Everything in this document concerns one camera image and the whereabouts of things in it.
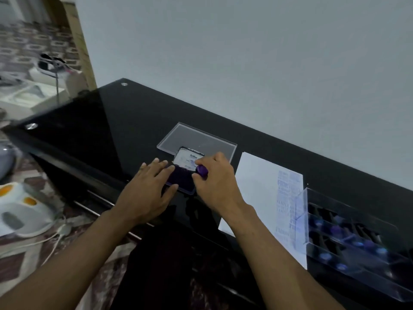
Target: white box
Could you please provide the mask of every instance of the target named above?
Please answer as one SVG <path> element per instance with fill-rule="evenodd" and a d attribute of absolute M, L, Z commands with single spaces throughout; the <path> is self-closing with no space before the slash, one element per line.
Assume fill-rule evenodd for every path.
<path fill-rule="evenodd" d="M 56 87 L 32 81 L 26 82 L 28 85 L 24 88 L 0 98 L 0 108 L 7 112 L 5 119 L 24 119 L 58 105 Z M 30 93 L 34 86 L 38 86 L 41 89 L 45 96 L 44 98 Z M 67 91 L 59 88 L 59 104 L 65 104 L 68 101 L 69 95 Z"/>
<path fill-rule="evenodd" d="M 56 78 L 42 74 L 36 67 L 32 67 L 29 74 L 33 81 L 50 86 L 56 86 Z M 72 70 L 72 72 L 62 71 L 58 73 L 59 87 L 67 91 L 71 98 L 77 97 L 82 90 L 88 89 L 85 76 L 82 71 Z"/>

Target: right hand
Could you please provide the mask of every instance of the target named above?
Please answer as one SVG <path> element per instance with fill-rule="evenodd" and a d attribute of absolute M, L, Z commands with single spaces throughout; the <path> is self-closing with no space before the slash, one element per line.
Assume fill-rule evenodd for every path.
<path fill-rule="evenodd" d="M 209 208 L 227 222 L 237 217 L 240 210 L 248 208 L 235 180 L 234 168 L 222 152 L 198 159 L 195 164 L 203 165 L 208 170 L 206 180 L 197 173 L 193 173 L 192 178 L 199 196 Z"/>

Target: black glass desk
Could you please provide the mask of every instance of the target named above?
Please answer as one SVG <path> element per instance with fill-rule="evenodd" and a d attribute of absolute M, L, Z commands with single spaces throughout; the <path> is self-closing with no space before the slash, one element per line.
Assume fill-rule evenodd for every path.
<path fill-rule="evenodd" d="M 413 247 L 413 191 L 127 79 L 7 126 L 4 132 L 35 158 L 66 200 L 100 214 L 116 202 L 142 162 L 155 157 L 172 160 L 173 156 L 158 150 L 157 144 L 178 122 L 238 144 L 231 162 L 235 170 L 245 151 L 301 173 L 306 187 L 396 225 L 406 236 L 408 247 Z M 32 123 L 37 127 L 25 127 Z M 179 192 L 171 204 L 163 219 L 178 222 L 206 247 L 228 254 L 239 251 L 234 238 L 218 231 L 220 217 L 197 196 Z M 156 223 L 135 229 L 135 235 L 144 237 L 152 225 Z M 352 299 L 372 308 L 383 303 L 411 307 L 311 259 L 308 271 L 340 292 L 332 291 L 345 305 Z"/>

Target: purple stamp handle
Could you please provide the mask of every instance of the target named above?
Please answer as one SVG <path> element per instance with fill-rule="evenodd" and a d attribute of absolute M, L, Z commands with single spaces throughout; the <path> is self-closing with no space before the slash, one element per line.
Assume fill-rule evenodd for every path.
<path fill-rule="evenodd" d="M 208 170 L 205 166 L 203 165 L 198 165 L 195 171 L 201 175 L 201 177 L 206 177 L 208 175 Z"/>

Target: white wall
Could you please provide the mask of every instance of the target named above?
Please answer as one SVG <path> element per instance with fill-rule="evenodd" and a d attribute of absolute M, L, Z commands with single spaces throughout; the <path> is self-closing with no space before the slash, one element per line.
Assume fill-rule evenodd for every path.
<path fill-rule="evenodd" d="M 127 77 L 413 190 L 413 0 L 76 5 L 98 86 Z"/>

